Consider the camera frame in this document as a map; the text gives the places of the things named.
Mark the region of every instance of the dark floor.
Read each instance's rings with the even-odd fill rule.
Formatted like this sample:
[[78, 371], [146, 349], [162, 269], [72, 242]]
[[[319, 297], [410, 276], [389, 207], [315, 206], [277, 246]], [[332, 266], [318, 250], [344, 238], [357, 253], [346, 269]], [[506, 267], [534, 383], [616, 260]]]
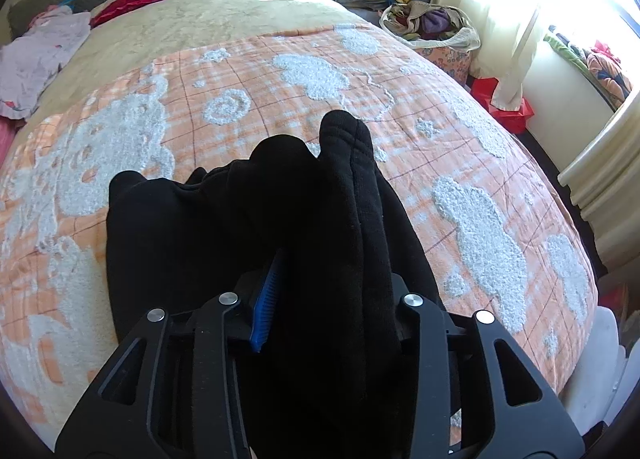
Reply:
[[602, 264], [602, 261], [600, 260], [596, 251], [596, 244], [591, 226], [589, 226], [589, 223], [584, 221], [582, 217], [580, 217], [580, 209], [571, 203], [571, 191], [569, 190], [569, 187], [561, 186], [558, 182], [559, 171], [556, 168], [556, 165], [554, 165], [554, 162], [552, 162], [548, 155], [546, 155], [546, 152], [542, 149], [542, 147], [540, 147], [540, 144], [536, 141], [536, 139], [529, 131], [525, 131], [523, 134], [517, 134], [517, 137], [520, 142], [525, 147], [527, 147], [527, 150], [529, 150], [531, 155], [536, 159], [536, 161], [540, 165], [540, 168], [542, 168], [548, 180], [554, 186], [556, 192], [558, 192], [558, 195], [562, 199], [564, 206], [567, 210], [569, 210], [571, 219], [574, 221], [578, 233], [580, 233], [582, 245], [584, 246], [584, 249], [591, 260], [593, 274], [595, 275], [596, 279], [599, 279], [603, 275], [606, 275], [607, 268], [604, 264]]

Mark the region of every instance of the laundry basket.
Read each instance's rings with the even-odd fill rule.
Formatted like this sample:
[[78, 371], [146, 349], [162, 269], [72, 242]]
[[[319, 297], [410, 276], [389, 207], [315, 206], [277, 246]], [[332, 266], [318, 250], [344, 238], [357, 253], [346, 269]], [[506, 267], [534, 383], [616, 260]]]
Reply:
[[390, 35], [393, 35], [404, 45], [412, 48], [416, 53], [433, 62], [460, 85], [466, 83], [471, 65], [472, 51], [480, 47], [480, 37], [466, 14], [453, 6], [439, 6], [437, 4], [423, 3], [427, 12], [439, 8], [455, 10], [462, 17], [463, 27], [454, 36], [447, 40], [405, 40], [388, 29], [385, 21], [390, 18], [391, 10], [395, 7], [406, 7], [406, 4], [394, 4], [389, 6], [380, 17], [380, 27]]

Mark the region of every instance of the silver bolt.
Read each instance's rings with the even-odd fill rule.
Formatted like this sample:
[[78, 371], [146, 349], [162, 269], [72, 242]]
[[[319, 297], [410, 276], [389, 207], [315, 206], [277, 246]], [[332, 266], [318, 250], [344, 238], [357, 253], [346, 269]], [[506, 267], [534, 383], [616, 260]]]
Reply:
[[218, 297], [218, 302], [222, 305], [233, 305], [238, 301], [238, 295], [232, 291], [223, 293]]
[[159, 307], [152, 309], [146, 314], [146, 319], [149, 322], [160, 322], [164, 318], [164, 311]]
[[481, 324], [492, 324], [495, 321], [495, 316], [493, 313], [483, 309], [476, 313], [476, 319], [478, 319], [478, 322]]
[[418, 307], [424, 303], [424, 300], [420, 295], [416, 295], [415, 293], [409, 293], [409, 295], [404, 295], [404, 303], [406, 305], [410, 305], [412, 307]]

